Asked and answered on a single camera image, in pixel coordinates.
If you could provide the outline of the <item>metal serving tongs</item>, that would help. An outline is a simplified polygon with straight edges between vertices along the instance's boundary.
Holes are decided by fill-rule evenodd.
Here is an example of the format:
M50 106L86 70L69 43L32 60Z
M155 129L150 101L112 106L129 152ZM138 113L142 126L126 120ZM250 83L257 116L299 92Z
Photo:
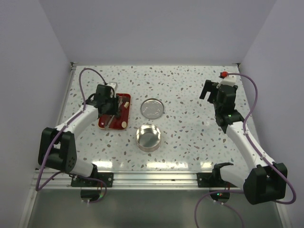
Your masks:
M123 94L118 94L119 99L118 99L118 112L116 115L120 114L121 118L116 119L116 115L111 115L108 117L108 119L104 122L104 129L108 130L121 130L123 127L121 126L123 122L123 103L125 102L125 97Z

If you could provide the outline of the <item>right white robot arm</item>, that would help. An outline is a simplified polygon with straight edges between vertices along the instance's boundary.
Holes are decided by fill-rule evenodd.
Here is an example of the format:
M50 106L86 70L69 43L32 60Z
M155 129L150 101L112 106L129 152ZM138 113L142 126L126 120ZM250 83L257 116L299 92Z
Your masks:
M244 131L244 118L235 109L237 89L231 83L206 80L200 95L204 99L210 93L208 102L214 105L217 125L236 145L248 167L247 171L237 171L230 162L215 164L209 183L219 187L230 183L242 189L252 205L283 199L287 168L268 156L255 139L247 139L252 134Z

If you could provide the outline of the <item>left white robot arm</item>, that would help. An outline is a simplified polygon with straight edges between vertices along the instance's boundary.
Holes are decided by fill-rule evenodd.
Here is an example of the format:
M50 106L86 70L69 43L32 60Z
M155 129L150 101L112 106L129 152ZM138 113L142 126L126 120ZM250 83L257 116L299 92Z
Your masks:
M38 163L63 173L82 176L87 186L98 183L97 166L77 158L76 139L92 122L102 115L117 115L118 84L98 84L92 99L85 100L83 107L68 120L55 128L45 128L41 135Z

